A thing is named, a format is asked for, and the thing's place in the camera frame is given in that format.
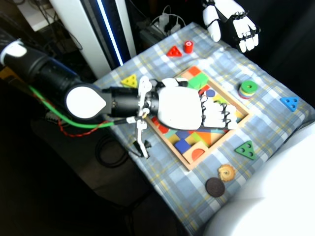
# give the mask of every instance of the dark floor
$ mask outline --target dark floor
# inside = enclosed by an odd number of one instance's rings
[[[31,126],[35,134],[45,140],[103,198],[128,206],[150,189],[150,184],[145,182],[140,170],[130,159],[114,169],[106,168],[96,161],[95,146],[105,134],[104,130],[82,138],[70,138],[61,133],[57,125],[44,120],[34,121]],[[66,130],[69,133],[78,132],[73,127],[67,127]],[[119,145],[113,145],[102,154],[114,157],[123,152]],[[172,211],[155,191],[133,211],[133,218],[136,236],[186,235]]]

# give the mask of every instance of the dark brown cookie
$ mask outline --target dark brown cookie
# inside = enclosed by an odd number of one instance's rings
[[[225,185],[219,178],[210,178],[206,182],[206,190],[210,196],[218,198],[225,192]]]

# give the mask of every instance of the robotic hand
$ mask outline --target robotic hand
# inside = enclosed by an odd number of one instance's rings
[[[248,18],[247,12],[234,0],[202,0],[203,21],[213,41],[221,39],[218,20],[231,20],[235,29],[234,41],[242,53],[258,45],[260,29]]]
[[[148,157],[141,133],[147,128],[148,114],[172,129],[235,129],[235,107],[219,104],[206,95],[199,96],[187,88],[183,78],[156,82],[143,76],[139,87],[99,89],[83,83],[80,77],[60,62],[15,40],[0,29],[0,63],[9,66],[27,84],[40,90],[55,105],[79,119],[99,115],[126,118],[115,124],[136,123],[136,140],[144,157]]]

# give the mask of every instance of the blue checkered tablecloth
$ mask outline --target blue checkered tablecloth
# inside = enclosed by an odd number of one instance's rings
[[[187,40],[194,42],[192,54],[183,52],[182,46]],[[182,57],[166,56],[174,45],[181,49]],[[142,75],[157,79],[175,77],[192,65],[208,73],[254,113],[245,127],[238,129],[235,135],[190,172],[151,128],[144,131],[142,136],[152,145],[150,158],[146,160],[131,154],[155,190],[193,235],[299,126],[315,119],[315,110],[300,99],[297,111],[291,112],[280,102],[280,98],[296,94],[237,50],[224,42],[214,43],[208,32],[195,23],[129,60],[96,81],[95,85],[100,88],[121,86],[120,81],[131,74],[136,74],[138,81]],[[253,98],[244,100],[238,96],[237,89],[242,81],[248,79],[254,80],[259,89]],[[132,146],[135,141],[134,124],[112,126],[112,130],[125,147],[136,151]],[[248,140],[252,140],[257,156],[255,161],[234,152],[235,148]],[[218,176],[218,168],[222,164],[232,165],[237,174],[233,181],[225,183],[225,194],[213,198],[206,192],[205,182],[210,177]]]

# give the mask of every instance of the plaid tablecloth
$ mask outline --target plaid tablecloth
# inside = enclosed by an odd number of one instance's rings
[[[192,54],[185,54],[182,46],[192,40]],[[176,45],[183,52],[180,58],[169,58],[166,53]],[[149,78],[175,77],[192,65],[208,73],[234,97],[254,113],[245,127],[225,141],[193,171],[187,171],[175,155],[151,128],[143,132],[143,140],[152,144],[148,160],[131,155],[138,167],[163,197],[169,207],[190,234],[194,234],[226,201],[257,171],[262,164],[284,143],[301,124],[315,118],[315,110],[300,99],[294,113],[280,102],[281,97],[297,96],[286,86],[272,78],[256,64],[224,42],[214,43],[206,30],[191,23],[177,33],[113,70],[95,82],[100,88],[121,86],[120,81],[136,74]],[[247,79],[254,80],[259,89],[250,100],[237,94],[239,84]],[[112,126],[117,138],[125,147],[135,150],[135,125]],[[252,140],[257,156],[255,161],[245,158],[235,148]],[[237,174],[233,181],[225,184],[225,194],[219,198],[209,196],[205,182],[218,176],[218,168],[230,164]]]

